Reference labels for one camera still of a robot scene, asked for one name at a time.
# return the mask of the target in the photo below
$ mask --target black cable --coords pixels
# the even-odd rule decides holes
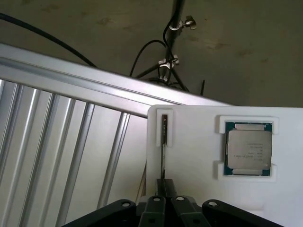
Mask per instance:
[[[158,71],[158,83],[160,81],[160,66],[157,68],[157,71]]]
[[[163,41],[161,41],[161,40],[158,40],[158,39],[154,39],[154,40],[151,40],[151,41],[149,41],[148,43],[146,43],[146,44],[141,48],[141,50],[140,50],[139,53],[137,54],[136,59],[134,60],[134,63],[133,63],[133,66],[132,66],[132,70],[131,70],[131,72],[130,72],[130,74],[129,74],[130,77],[132,77],[132,75],[133,75],[134,68],[135,68],[135,66],[136,66],[136,64],[137,64],[137,61],[138,61],[140,55],[142,54],[142,52],[144,51],[144,49],[145,49],[146,47],[148,47],[148,46],[149,46],[150,44],[152,44],[152,43],[160,43],[160,44],[162,44],[162,45],[165,47],[165,43],[164,43]]]
[[[169,84],[169,81],[170,81],[170,77],[171,77],[171,70],[172,70],[172,62],[170,62],[170,64],[169,64],[169,75],[168,75],[168,77],[167,77],[167,84]]]
[[[145,70],[145,71],[141,72],[140,74],[138,74],[135,78],[137,78],[137,79],[142,78],[142,77],[146,76],[147,74],[155,71],[158,67],[159,67],[159,64],[157,63],[157,64],[149,67],[147,70]]]
[[[25,28],[29,31],[32,31],[38,35],[43,36],[44,38],[60,45],[61,47],[63,47],[64,49],[70,51],[71,53],[73,53],[74,55],[76,55],[77,57],[79,57],[80,59],[82,59],[84,62],[86,62],[88,65],[93,66],[93,67],[97,67],[94,63],[92,63],[90,60],[88,60],[86,57],[84,57],[81,53],[79,53],[78,51],[76,51],[75,49],[73,49],[72,47],[70,47],[69,45],[67,45],[66,43],[62,42],[61,40],[57,39],[56,37],[42,31],[39,28],[36,28],[26,22],[23,22],[21,20],[18,20],[14,17],[8,16],[6,14],[0,13],[0,19],[1,20],[5,20],[7,22],[10,22],[12,24],[15,24],[17,26],[20,26],[22,28]]]
[[[169,84],[170,87],[174,87],[174,86],[172,86],[172,85],[179,85],[179,86],[180,86],[180,84],[179,84],[178,82],[172,82],[172,83]]]
[[[176,81],[179,83],[182,90],[189,92],[188,88],[183,84],[182,80],[180,79],[177,72],[173,68],[171,69],[171,72],[174,75],[174,78],[176,79]]]
[[[200,92],[201,96],[203,96],[203,94],[204,94],[204,86],[205,86],[205,79],[203,80],[202,86],[201,86],[201,92]]]

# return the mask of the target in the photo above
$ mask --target metal pin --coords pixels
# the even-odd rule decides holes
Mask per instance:
[[[167,114],[162,115],[161,123],[161,179],[165,178],[165,147],[167,143]]]

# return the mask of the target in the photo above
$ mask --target white panel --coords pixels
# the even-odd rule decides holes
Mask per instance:
[[[50,93],[41,92],[31,132],[28,139],[27,148],[25,150],[23,165],[20,171],[19,181],[17,182],[16,193],[13,199],[11,211],[8,219],[8,226],[18,226],[22,214],[23,204],[27,193],[28,182],[30,180],[37,149],[39,145],[42,127],[45,121],[45,114],[50,100]]]
[[[40,91],[24,87],[0,185],[1,225],[7,226]]]
[[[108,204],[119,199],[136,201],[145,167],[146,133],[147,120],[132,115],[128,123]]]
[[[66,223],[97,208],[120,112],[95,107]]]
[[[68,128],[64,149],[61,158],[58,157],[58,163],[54,167],[53,171],[53,188],[49,188],[49,194],[43,208],[43,214],[40,224],[44,227],[54,227],[56,225],[58,212],[60,209],[63,192],[68,176],[68,172],[71,166],[71,159],[75,149],[75,144],[80,128],[80,123],[83,116],[85,103],[76,101],[73,114],[71,117],[71,123]],[[30,223],[36,223],[35,213],[32,213],[29,219]]]
[[[146,191],[156,192],[160,177],[160,148],[156,147],[157,109],[148,115]],[[173,146],[165,148],[165,176],[173,179],[179,195],[193,197],[198,205],[217,199],[246,210],[261,211],[263,217],[282,226],[301,227],[303,202],[303,108],[168,106],[174,113]],[[272,136],[273,177],[227,176],[222,179],[224,135],[220,116],[272,116],[279,119],[279,134]]]

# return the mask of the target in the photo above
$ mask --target metal clamp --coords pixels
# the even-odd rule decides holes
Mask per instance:
[[[170,68],[173,68],[176,65],[179,65],[179,58],[176,54],[174,54],[174,59],[172,62],[166,62],[166,59],[164,58],[161,61],[158,61],[159,67],[166,67],[170,70]]]
[[[178,31],[179,29],[182,29],[184,27],[190,27],[190,30],[195,30],[197,28],[196,21],[193,19],[193,17],[191,15],[186,16],[185,22],[180,20],[179,25],[177,27],[169,26],[170,30],[172,30],[172,31]]]

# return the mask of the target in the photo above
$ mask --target metal bar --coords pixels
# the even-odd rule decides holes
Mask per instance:
[[[179,25],[179,21],[181,20],[181,16],[182,16],[184,2],[185,0],[174,0],[171,17],[175,15],[175,18],[171,22],[172,27],[177,27]],[[170,29],[168,30],[167,44],[170,47],[170,50],[172,50],[174,47],[175,40],[178,36],[178,32],[179,31],[172,31]],[[168,47],[166,48],[166,53],[165,53],[166,62],[170,59],[170,50]],[[162,75],[165,76],[166,72],[167,72],[167,68],[164,67],[162,71]]]
[[[54,116],[56,114],[56,109],[58,106],[58,101],[59,101],[59,96],[54,94],[50,95],[42,131],[39,138],[35,162],[34,162],[31,178],[27,188],[27,194],[25,197],[25,201],[21,213],[21,218],[19,223],[21,226],[26,226],[29,219],[30,210],[33,205],[34,196],[36,193],[36,187],[38,184],[38,179],[40,176],[42,163],[46,152],[46,146],[50,137]]]
[[[13,99],[9,106],[9,118],[5,125],[5,132],[0,147],[0,183],[2,182],[3,171],[8,155],[10,143],[15,129],[16,119],[20,107],[23,86],[16,85]]]
[[[62,226],[65,224],[66,221],[66,216],[71,203],[72,192],[74,190],[75,183],[77,180],[80,162],[82,159],[87,135],[89,133],[89,126],[94,113],[94,109],[95,105],[91,103],[86,103],[74,154],[71,160],[71,167],[67,177],[56,226]]]
[[[148,68],[147,70],[143,71],[142,73],[140,73],[139,75],[135,76],[135,78],[139,79],[144,77],[145,75],[151,73],[152,71],[155,71],[156,69],[159,68],[159,64],[157,63],[154,66],[151,66],[150,68]]]
[[[106,173],[104,176],[104,181],[103,181],[97,209],[100,209],[101,207],[107,205],[109,193],[111,190],[111,186],[113,184],[115,171],[118,165],[118,160],[120,157],[124,137],[126,134],[129,118],[130,118],[129,113],[121,113],[120,115],[120,120],[118,123],[112,151],[110,153]]]
[[[3,91],[3,87],[4,87],[4,80],[0,80],[0,100],[1,100],[1,96],[2,96],[2,91]]]
[[[74,110],[74,106],[75,106],[75,100],[70,99],[68,102],[67,111],[64,116],[64,126],[62,128],[62,136],[61,136],[60,143],[59,143],[58,155],[56,157],[55,165],[53,167],[52,177],[51,177],[51,181],[49,183],[47,196],[46,196],[45,204],[43,207],[42,217],[41,217],[39,226],[45,226],[46,214],[47,214],[49,204],[51,201],[51,197],[52,197],[52,193],[53,193],[53,189],[54,189],[54,185],[55,185],[55,180],[58,175],[59,165],[60,165],[60,161],[62,158],[62,153],[63,153],[63,149],[64,149],[64,145],[65,145],[65,141],[66,141],[66,137],[67,137],[67,133],[68,133],[68,128],[71,123],[71,117],[72,117],[72,113]]]
[[[0,79],[142,117],[152,105],[227,105],[4,44]]]
[[[2,220],[3,226],[7,226],[9,213],[11,210],[11,206],[13,204],[12,201],[13,201],[15,193],[16,193],[17,183],[19,181],[20,172],[21,172],[21,168],[22,168],[22,164],[23,164],[23,160],[24,160],[24,155],[25,155],[25,151],[27,148],[28,138],[29,138],[32,126],[33,126],[33,120],[34,120],[39,96],[40,96],[40,91],[35,89],[32,94],[29,110],[27,112],[26,123],[25,123],[23,134],[22,134],[22,138],[21,138],[20,148],[18,151],[18,160],[16,163],[16,167],[14,169],[13,182],[11,185],[11,189],[9,191],[8,201],[7,201],[7,204],[5,207],[5,213],[4,213],[3,220]]]

